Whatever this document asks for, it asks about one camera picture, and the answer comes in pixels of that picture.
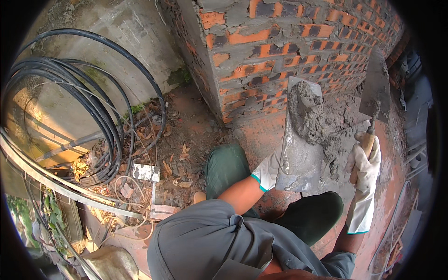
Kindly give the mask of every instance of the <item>glove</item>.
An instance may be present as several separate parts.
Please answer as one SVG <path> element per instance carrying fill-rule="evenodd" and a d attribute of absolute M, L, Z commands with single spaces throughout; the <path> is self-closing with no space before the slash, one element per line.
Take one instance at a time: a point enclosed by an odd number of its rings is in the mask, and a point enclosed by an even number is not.
<path fill-rule="evenodd" d="M 269 191 L 276 185 L 277 174 L 280 167 L 281 149 L 282 145 L 279 145 L 250 175 L 260 183 L 260 190 L 263 192 Z"/>
<path fill-rule="evenodd" d="M 361 141 L 364 134 L 365 132 L 356 132 L 355 139 Z M 351 173 L 355 164 L 359 168 L 358 181 L 354 185 L 355 196 L 345 222 L 348 228 L 347 234 L 366 233 L 372 224 L 376 178 L 381 164 L 378 137 L 375 136 L 369 160 L 359 144 L 353 145 L 345 166 L 346 172 Z"/>

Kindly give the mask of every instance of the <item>leg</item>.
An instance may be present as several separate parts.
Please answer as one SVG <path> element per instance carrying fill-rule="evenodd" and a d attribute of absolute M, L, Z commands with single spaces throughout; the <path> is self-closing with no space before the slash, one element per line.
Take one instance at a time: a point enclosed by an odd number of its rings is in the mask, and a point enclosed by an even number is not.
<path fill-rule="evenodd" d="M 250 176 L 249 163 L 243 148 L 237 144 L 215 147 L 204 168 L 207 199 L 216 199 L 231 185 Z M 243 217 L 259 218 L 254 208 Z"/>
<path fill-rule="evenodd" d="M 344 203 L 335 192 L 312 195 L 291 203 L 274 223 L 284 226 L 308 246 L 322 238 L 339 220 Z"/>

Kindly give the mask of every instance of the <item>black hose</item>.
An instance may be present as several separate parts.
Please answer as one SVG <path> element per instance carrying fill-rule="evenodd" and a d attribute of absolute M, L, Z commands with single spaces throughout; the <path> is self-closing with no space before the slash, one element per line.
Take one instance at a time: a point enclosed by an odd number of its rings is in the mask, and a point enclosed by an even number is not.
<path fill-rule="evenodd" d="M 44 32 L 38 35 L 36 38 L 34 38 L 26 45 L 24 45 L 23 48 L 19 51 L 19 54 L 22 53 L 31 44 L 45 37 L 60 34 L 69 34 L 69 35 L 86 37 L 114 49 L 115 51 L 119 52 L 121 55 L 126 57 L 131 63 L 133 63 L 148 79 L 148 81 L 153 86 L 159 98 L 162 112 L 161 129 L 157 134 L 154 142 L 147 147 L 148 150 L 152 148 L 157 142 L 157 140 L 160 139 L 163 130 L 165 128 L 166 108 L 162 92 L 160 91 L 160 88 L 157 85 L 157 83 L 154 81 L 154 78 L 152 77 L 151 73 L 143 66 L 143 64 L 140 61 L 138 61 L 133 55 L 131 55 L 127 50 L 125 50 L 120 45 L 96 33 L 79 29 L 56 29 Z M 121 122 L 120 116 L 114 111 L 113 115 L 117 122 L 117 125 L 115 125 L 114 120 L 111 118 L 111 115 L 106 110 L 102 102 L 96 96 L 89 93 L 90 90 L 86 87 L 86 84 L 92 86 L 107 104 L 115 108 L 115 105 L 109 99 L 104 90 L 82 70 L 75 67 L 74 65 L 76 64 L 100 69 L 101 73 L 117 87 L 117 89 L 123 95 L 123 98 L 125 100 L 128 109 L 131 130 L 135 130 L 132 108 L 123 88 L 114 79 L 112 75 L 108 74 L 100 67 L 93 65 L 89 62 L 76 59 L 57 59 L 52 57 L 25 58 L 16 63 L 12 67 L 9 74 L 9 81 L 6 85 L 6 91 L 8 92 L 9 90 L 11 90 L 12 87 L 16 85 L 16 83 L 18 83 L 24 77 L 40 76 L 52 82 L 58 82 L 59 86 L 61 86 L 63 89 L 69 92 L 87 110 L 87 112 L 92 116 L 94 121 L 101 129 L 101 132 L 103 133 L 107 144 L 107 150 L 104 151 L 104 155 L 98 160 L 95 166 L 91 166 L 87 170 L 87 172 L 79 179 L 79 181 L 75 181 L 73 177 L 67 178 L 67 180 L 84 187 L 91 187 L 98 184 L 107 184 L 115 177 L 121 166 L 123 157 L 122 149 L 125 137 L 123 124 Z M 76 78 L 74 74 L 81 77 L 86 84 L 84 84 L 78 78 Z M 135 142 L 135 134 L 131 133 L 131 144 L 129 148 L 128 165 L 125 174 L 128 174 L 130 171 L 132 163 L 131 155 L 134 149 L 134 142 Z"/>

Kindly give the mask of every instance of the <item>floor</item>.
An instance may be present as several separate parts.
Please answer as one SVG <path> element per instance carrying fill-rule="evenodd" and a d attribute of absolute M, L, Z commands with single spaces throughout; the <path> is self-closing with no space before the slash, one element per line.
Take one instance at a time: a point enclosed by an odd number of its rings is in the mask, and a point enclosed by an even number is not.
<path fill-rule="evenodd" d="M 321 182 L 312 193 L 303 193 L 304 196 L 320 194 L 325 191 L 336 191 L 343 198 L 345 211 L 340 221 L 321 240 L 312 246 L 312 250 L 318 257 L 323 257 L 331 252 L 336 238 L 345 223 L 347 208 L 354 194 L 353 185 L 348 182 L 349 175 L 343 172 L 347 155 L 355 143 L 353 135 L 358 130 L 365 130 L 368 124 L 367 116 L 358 113 L 361 98 L 357 93 L 346 95 L 325 96 L 324 104 L 327 114 L 332 114 L 329 119 L 335 124 L 333 133 L 339 134 L 343 146 L 337 163 L 338 178 L 330 175 L 329 167 L 323 163 Z M 215 121 L 206 104 L 194 86 L 175 89 L 167 95 L 169 106 L 168 123 L 171 126 L 171 136 L 162 138 L 158 144 L 158 163 L 165 161 L 171 168 L 175 165 L 177 172 L 184 171 L 197 174 L 195 184 L 189 189 L 171 188 L 167 199 L 181 208 L 188 207 L 192 203 L 192 195 L 197 190 L 205 189 L 205 182 L 201 173 L 208 153 L 213 146 L 237 142 L 246 151 L 246 155 L 253 169 L 276 145 L 281 142 L 284 133 L 284 114 L 279 112 L 247 121 L 244 124 L 224 127 Z M 406 168 L 403 166 L 403 133 L 402 121 L 396 106 L 391 106 L 390 122 L 388 125 L 377 122 L 376 135 L 381 144 L 382 165 L 381 176 L 377 183 L 375 194 L 376 209 L 371 230 L 366 234 L 360 253 L 356 258 L 356 266 L 352 279 L 369 279 L 372 268 L 369 268 L 372 256 L 383 237 L 391 219 L 398 195 L 405 181 Z M 191 162 L 177 160 L 182 150 L 182 145 L 190 148 Z M 289 203 L 300 199 L 299 193 L 271 190 L 266 192 L 257 202 L 256 209 L 266 220 L 272 220 L 285 211 Z M 99 222 L 90 219 L 87 223 L 88 232 L 96 232 Z M 116 232 L 138 238 L 145 236 L 151 230 L 147 225 L 139 231 L 122 228 Z M 103 236 L 104 229 L 100 229 L 98 236 Z M 149 241 L 132 241 L 118 236 L 110 238 L 105 244 L 122 246 L 134 256 L 141 275 L 149 275 L 146 263 L 146 249 Z"/>

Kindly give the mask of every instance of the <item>mortar on trowel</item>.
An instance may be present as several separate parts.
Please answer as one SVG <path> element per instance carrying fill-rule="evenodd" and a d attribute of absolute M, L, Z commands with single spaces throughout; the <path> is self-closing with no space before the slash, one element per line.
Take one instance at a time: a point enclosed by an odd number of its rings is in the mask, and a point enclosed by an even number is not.
<path fill-rule="evenodd" d="M 275 189 L 311 192 L 318 187 L 323 160 L 323 147 L 317 144 L 322 135 L 317 131 L 321 129 L 318 118 L 323 113 L 322 92 L 316 83 L 289 77 L 287 95 L 283 148 Z"/>

